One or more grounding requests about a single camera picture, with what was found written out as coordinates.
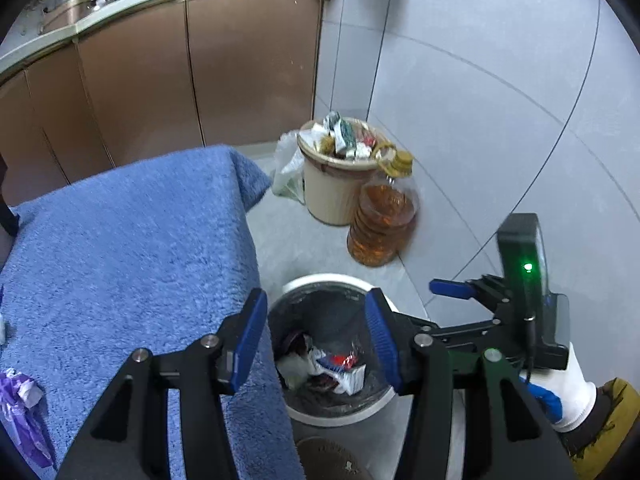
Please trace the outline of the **right white blue gloved hand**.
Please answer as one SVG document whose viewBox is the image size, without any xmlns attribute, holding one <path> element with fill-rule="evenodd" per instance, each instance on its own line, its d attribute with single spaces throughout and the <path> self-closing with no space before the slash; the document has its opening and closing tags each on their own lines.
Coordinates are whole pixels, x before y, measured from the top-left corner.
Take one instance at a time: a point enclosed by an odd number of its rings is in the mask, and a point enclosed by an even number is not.
<svg viewBox="0 0 640 480">
<path fill-rule="evenodd" d="M 577 429 L 596 405 L 597 387 L 585 380 L 572 344 L 565 370 L 521 372 L 520 378 L 560 434 Z"/>
</svg>

